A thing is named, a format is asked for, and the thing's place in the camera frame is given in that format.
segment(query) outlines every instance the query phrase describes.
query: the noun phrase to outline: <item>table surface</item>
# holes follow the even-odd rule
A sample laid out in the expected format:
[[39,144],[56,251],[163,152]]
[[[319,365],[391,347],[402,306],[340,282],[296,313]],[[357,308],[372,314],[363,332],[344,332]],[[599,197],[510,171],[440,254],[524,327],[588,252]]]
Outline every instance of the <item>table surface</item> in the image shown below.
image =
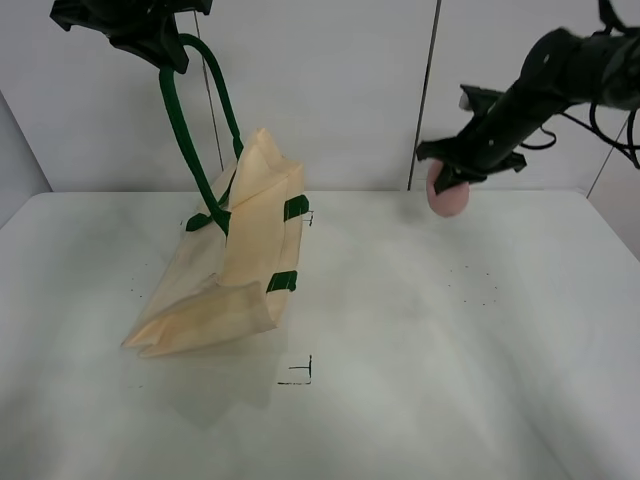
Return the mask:
[[282,327],[154,360],[119,345],[198,196],[32,198],[0,230],[2,478],[638,478],[640,265],[583,197],[309,198]]

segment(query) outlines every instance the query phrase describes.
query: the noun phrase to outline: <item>beige tote bag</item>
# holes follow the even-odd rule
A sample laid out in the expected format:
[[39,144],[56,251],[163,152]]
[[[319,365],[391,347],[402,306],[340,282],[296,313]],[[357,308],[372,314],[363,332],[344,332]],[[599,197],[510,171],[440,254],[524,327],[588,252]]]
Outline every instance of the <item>beige tote bag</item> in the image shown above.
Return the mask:
[[241,154],[213,189],[202,183],[204,173],[175,87],[171,89],[173,75],[163,78],[161,71],[174,132],[204,202],[187,223],[173,261],[122,344],[146,347],[141,357],[194,350],[276,328],[296,288],[302,215],[309,211],[302,164],[282,156],[265,129],[242,146],[219,68],[212,66],[213,55],[203,55],[213,67],[234,147]]

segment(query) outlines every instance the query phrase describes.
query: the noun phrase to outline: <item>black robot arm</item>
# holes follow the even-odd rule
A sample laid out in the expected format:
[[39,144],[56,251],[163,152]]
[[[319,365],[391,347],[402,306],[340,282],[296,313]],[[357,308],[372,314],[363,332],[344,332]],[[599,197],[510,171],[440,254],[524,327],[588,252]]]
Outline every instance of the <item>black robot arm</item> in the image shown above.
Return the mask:
[[[483,182],[505,170],[522,170],[525,158],[513,150],[573,105],[592,104],[592,125],[586,127],[612,145],[616,142],[595,124],[598,105],[632,111],[632,130],[640,108],[640,30],[625,27],[609,0],[600,0],[600,16],[606,28],[591,37],[558,29],[540,39],[520,78],[505,93],[462,86],[471,121],[456,137],[422,142],[416,150],[418,161],[437,158],[445,164],[436,193],[463,182]],[[611,36],[614,29],[621,34]],[[639,166],[631,143],[622,146],[630,150],[624,153]]]
[[175,14],[208,15],[213,0],[55,0],[51,18],[66,31],[73,25],[104,33],[111,45],[158,68],[185,73],[189,65]]

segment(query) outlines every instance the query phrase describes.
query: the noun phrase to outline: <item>pink ball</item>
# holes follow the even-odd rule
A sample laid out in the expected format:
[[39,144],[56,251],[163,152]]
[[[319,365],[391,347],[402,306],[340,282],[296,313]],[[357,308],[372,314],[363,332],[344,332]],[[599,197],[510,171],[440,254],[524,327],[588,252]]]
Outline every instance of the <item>pink ball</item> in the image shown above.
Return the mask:
[[429,173],[427,174],[427,200],[431,210],[436,214],[441,217],[453,217],[462,213],[469,203],[469,184],[462,183],[441,192],[440,195],[436,195],[433,184],[438,178],[442,167],[443,163],[435,160],[429,168]]

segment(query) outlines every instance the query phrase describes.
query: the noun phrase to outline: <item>bag strap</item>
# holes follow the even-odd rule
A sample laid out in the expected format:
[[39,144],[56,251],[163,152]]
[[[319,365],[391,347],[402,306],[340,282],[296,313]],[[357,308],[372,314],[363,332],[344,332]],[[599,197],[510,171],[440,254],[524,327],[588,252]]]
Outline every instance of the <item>bag strap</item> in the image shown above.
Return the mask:
[[[238,129],[238,124],[236,123],[235,116],[233,115],[231,101],[229,100],[229,92],[227,91],[227,87],[224,83],[220,65],[218,65],[213,52],[211,52],[209,47],[207,47],[199,38],[188,33],[183,33],[180,35],[180,41],[185,46],[195,48],[198,53],[202,55],[205,63],[209,67],[209,71],[211,71],[211,75],[213,76],[213,80],[218,90],[218,95],[220,96],[220,103],[222,104],[224,116],[227,120],[227,124],[229,125],[229,130],[231,130],[231,135],[233,137],[233,150],[237,160],[240,158],[240,154],[242,153],[244,146],[240,140],[240,130]],[[176,91],[174,73],[175,71],[169,66],[164,66],[160,69],[160,89],[162,90],[162,98],[164,99],[165,108],[169,115],[171,127],[173,128],[173,133],[176,136],[180,151],[187,162],[189,170],[191,170],[191,174],[198,185],[198,190],[202,195],[202,199],[211,214],[208,216],[203,213],[199,213],[190,218],[187,222],[187,231],[193,232],[214,221],[222,229],[225,235],[229,235],[231,213],[222,209],[222,206],[225,205],[229,199],[229,192],[231,191],[231,184],[235,178],[235,173],[229,182],[227,190],[220,198],[220,201],[217,201],[211,191],[211,186],[207,181],[200,159],[198,158],[198,153],[196,152],[193,140],[189,134],[189,128],[187,127],[187,123],[184,119],[184,114],[182,113],[182,107],[180,106],[180,100]]]

